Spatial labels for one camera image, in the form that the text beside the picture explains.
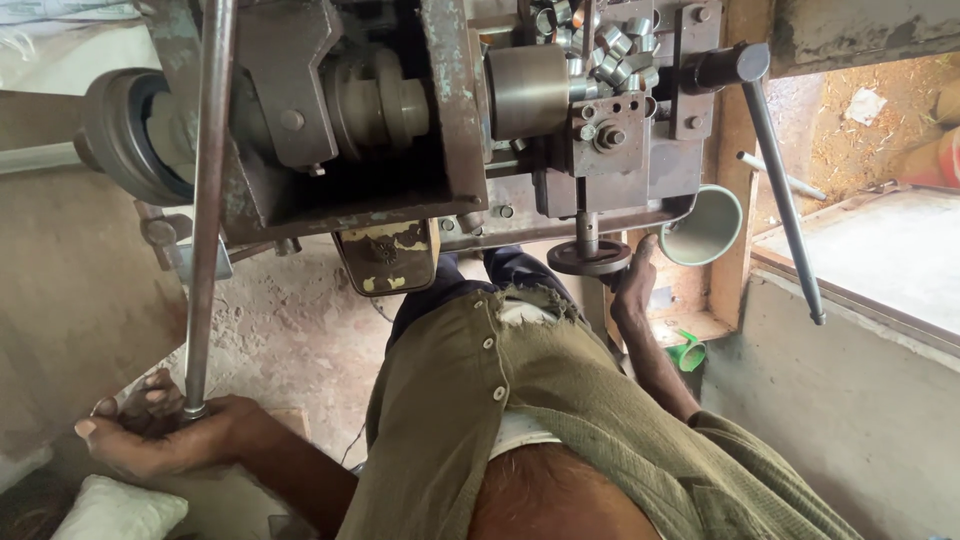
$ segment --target bolt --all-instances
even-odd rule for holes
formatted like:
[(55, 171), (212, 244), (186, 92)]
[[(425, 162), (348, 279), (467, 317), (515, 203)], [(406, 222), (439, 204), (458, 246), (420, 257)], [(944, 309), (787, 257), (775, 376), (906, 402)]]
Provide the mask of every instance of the bolt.
[(592, 117), (596, 116), (597, 109), (593, 105), (584, 105), (580, 109), (580, 117), (584, 120), (590, 120)]
[(577, 140), (591, 141), (597, 135), (597, 129), (587, 124), (577, 132)]
[(600, 134), (600, 144), (604, 148), (613, 148), (627, 141), (627, 134), (615, 127), (604, 128)]
[(693, 18), (697, 22), (707, 22), (710, 20), (710, 9), (707, 7), (697, 8), (693, 11)]
[(166, 247), (177, 243), (177, 231), (162, 218), (147, 223), (147, 243), (152, 246)]
[(299, 131), (303, 127), (303, 115), (293, 109), (280, 113), (280, 125), (291, 132)]

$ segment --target concrete wall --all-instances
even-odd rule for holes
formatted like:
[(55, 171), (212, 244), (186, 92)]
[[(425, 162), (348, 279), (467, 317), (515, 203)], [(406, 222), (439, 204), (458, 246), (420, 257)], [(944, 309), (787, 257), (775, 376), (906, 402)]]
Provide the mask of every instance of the concrete wall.
[(872, 540), (960, 536), (960, 359), (755, 271), (742, 335), (710, 343), (705, 408), (780, 452)]

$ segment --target wooden frame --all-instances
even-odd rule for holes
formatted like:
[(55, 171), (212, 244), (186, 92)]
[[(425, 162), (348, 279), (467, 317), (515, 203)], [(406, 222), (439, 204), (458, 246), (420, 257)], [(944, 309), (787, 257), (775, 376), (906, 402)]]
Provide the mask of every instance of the wooden frame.
[[(721, 42), (724, 46), (747, 40), (767, 42), (773, 27), (770, 0), (726, 0)], [(729, 189), (743, 208), (740, 234), (729, 251), (715, 262), (700, 267), (674, 264), (657, 251), (654, 265), (658, 277), (655, 287), (671, 286), (677, 301), (666, 309), (649, 313), (654, 335), (668, 347), (685, 343), (677, 330), (685, 330), (700, 340), (734, 333), (740, 328), (743, 291), (750, 274), (751, 237), (756, 206), (756, 172), (736, 159), (741, 150), (756, 148), (756, 133), (739, 86), (717, 94), (712, 136), (705, 141), (704, 183)], [(612, 237), (636, 246), (644, 230), (617, 233)], [(607, 333), (621, 350), (623, 340), (610, 318), (613, 295), (604, 291), (607, 307)]]

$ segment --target man's right hand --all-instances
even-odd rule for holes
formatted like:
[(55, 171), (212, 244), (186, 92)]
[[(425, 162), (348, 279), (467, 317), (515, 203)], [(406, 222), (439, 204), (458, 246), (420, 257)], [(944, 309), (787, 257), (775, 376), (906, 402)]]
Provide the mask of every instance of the man's right hand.
[(210, 416), (180, 429), (183, 397), (166, 369), (144, 378), (118, 406), (107, 398), (74, 430), (90, 454), (145, 479), (204, 466), (232, 464), (282, 425), (254, 400), (239, 396), (206, 402)]
[(636, 245), (630, 267), (620, 279), (610, 306), (613, 321), (620, 329), (637, 327), (647, 320), (647, 305), (657, 281), (657, 267), (650, 262), (656, 247), (656, 234), (644, 236)]

